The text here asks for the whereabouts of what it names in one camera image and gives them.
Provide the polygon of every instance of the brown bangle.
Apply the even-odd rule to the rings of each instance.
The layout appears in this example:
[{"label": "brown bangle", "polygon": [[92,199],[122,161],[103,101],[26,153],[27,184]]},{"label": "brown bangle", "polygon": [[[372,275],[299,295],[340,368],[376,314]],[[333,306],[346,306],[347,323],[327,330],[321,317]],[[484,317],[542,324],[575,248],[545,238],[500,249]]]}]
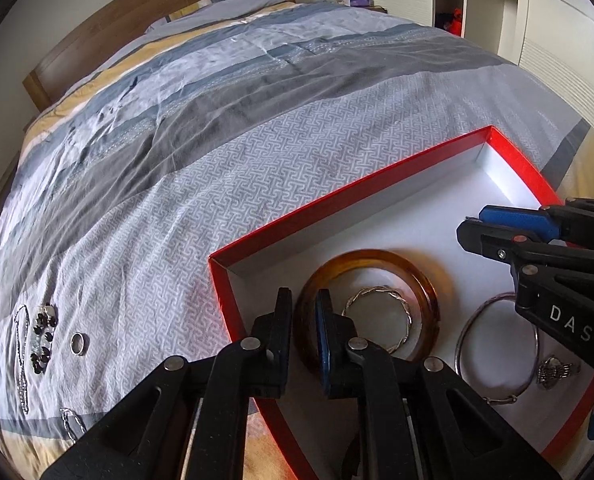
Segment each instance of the brown bangle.
[{"label": "brown bangle", "polygon": [[430,355],[439,335],[439,304],[432,284],[411,262],[398,254],[378,249],[362,249],[340,254],[328,260],[308,279],[301,289],[292,317],[292,335],[301,361],[314,374],[319,373],[319,356],[311,338],[314,329],[315,296],[335,278],[355,269],[372,267],[392,272],[412,289],[421,311],[422,327],[419,341],[409,361],[419,361]]}]

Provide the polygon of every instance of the wooden headboard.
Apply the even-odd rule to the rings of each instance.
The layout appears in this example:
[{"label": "wooden headboard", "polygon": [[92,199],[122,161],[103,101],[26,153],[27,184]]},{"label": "wooden headboard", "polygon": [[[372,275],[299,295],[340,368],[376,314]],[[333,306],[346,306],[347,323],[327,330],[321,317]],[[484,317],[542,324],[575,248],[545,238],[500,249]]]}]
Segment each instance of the wooden headboard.
[{"label": "wooden headboard", "polygon": [[45,110],[155,20],[198,1],[113,0],[69,33],[26,76],[24,87],[32,102]]}]

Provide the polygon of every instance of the bedspread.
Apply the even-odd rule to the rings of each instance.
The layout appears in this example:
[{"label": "bedspread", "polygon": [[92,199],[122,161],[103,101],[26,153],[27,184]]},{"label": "bedspread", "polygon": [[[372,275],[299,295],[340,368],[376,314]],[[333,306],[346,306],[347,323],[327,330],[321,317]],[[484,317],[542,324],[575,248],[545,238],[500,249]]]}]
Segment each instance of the bedspread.
[{"label": "bedspread", "polygon": [[[37,478],[71,443],[62,408],[89,428],[165,357],[226,345],[213,251],[488,124],[555,189],[581,189],[571,167],[594,133],[572,108],[461,38],[368,10],[277,4],[140,45],[71,89],[30,128],[0,218],[3,453]],[[43,303],[59,323],[37,376],[14,316]],[[248,478],[291,478],[250,417]]]}]

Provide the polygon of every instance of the bracelet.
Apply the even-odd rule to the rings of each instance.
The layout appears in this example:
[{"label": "bracelet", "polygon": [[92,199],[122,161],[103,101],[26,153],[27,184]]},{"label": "bracelet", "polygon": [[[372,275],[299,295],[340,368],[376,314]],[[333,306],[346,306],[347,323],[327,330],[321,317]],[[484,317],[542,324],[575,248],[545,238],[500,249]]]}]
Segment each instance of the bracelet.
[{"label": "bracelet", "polygon": [[[459,339],[457,339],[457,346],[455,348],[455,371],[457,375],[463,379],[463,375],[461,375],[461,350],[463,348],[463,342],[466,338],[466,334],[472,328],[472,325],[477,320],[477,317],[487,309],[493,303],[501,300],[511,300],[515,301],[517,299],[514,292],[504,292],[503,294],[498,294],[497,296],[493,296],[489,300],[485,301],[481,306],[475,310],[475,313],[470,317],[468,322],[464,325],[463,329],[461,330],[461,334],[459,334]],[[491,399],[489,397],[483,397],[485,402],[487,402],[490,406],[499,406],[501,404],[514,404],[517,402],[517,398],[528,389],[528,386],[532,383],[534,378],[537,375],[537,370],[539,369],[539,329],[536,326],[532,326],[534,331],[534,338],[535,338],[535,362],[532,365],[532,370],[530,372],[530,376],[528,379],[521,385],[519,388],[512,394],[508,395],[504,399]]]},{"label": "bracelet", "polygon": [[390,297],[394,298],[401,304],[401,307],[403,307],[404,312],[406,313],[406,333],[401,339],[399,339],[399,342],[397,344],[386,348],[386,352],[388,352],[389,354],[394,354],[405,344],[406,341],[408,341],[408,337],[410,337],[410,329],[413,326],[413,317],[410,314],[410,306],[408,305],[406,298],[404,298],[396,288],[392,288],[390,286],[385,285],[369,286],[366,288],[362,288],[352,298],[350,298],[350,300],[347,301],[344,310],[341,312],[341,315],[347,317],[348,310],[355,301],[357,301],[362,296],[366,296],[367,294],[372,294],[374,292],[384,292],[388,294]]},{"label": "bracelet", "polygon": [[389,251],[362,249],[332,258],[319,267],[308,279],[297,299],[293,314],[292,335],[301,361],[314,374],[319,373],[319,355],[313,343],[315,297],[345,272],[365,268],[382,269],[400,277],[412,289],[421,311],[422,326],[408,360],[419,361],[430,355],[439,335],[439,304],[432,284],[410,261]]}]

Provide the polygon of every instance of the white lettering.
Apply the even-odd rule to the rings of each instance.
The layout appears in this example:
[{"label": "white lettering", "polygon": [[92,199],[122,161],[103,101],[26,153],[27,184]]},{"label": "white lettering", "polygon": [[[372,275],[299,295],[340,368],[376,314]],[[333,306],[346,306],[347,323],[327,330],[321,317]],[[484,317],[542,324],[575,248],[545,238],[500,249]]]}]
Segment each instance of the white lettering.
[{"label": "white lettering", "polygon": [[584,327],[584,335],[581,336],[581,341],[590,341],[590,332],[592,332],[592,327],[586,325]]},{"label": "white lettering", "polygon": [[564,328],[569,328],[574,334],[574,316],[568,320],[568,322],[564,325]]},{"label": "white lettering", "polygon": [[561,317],[561,310],[557,305],[553,305],[552,306],[552,310],[550,311],[550,319],[552,321],[559,321],[559,318]]}]

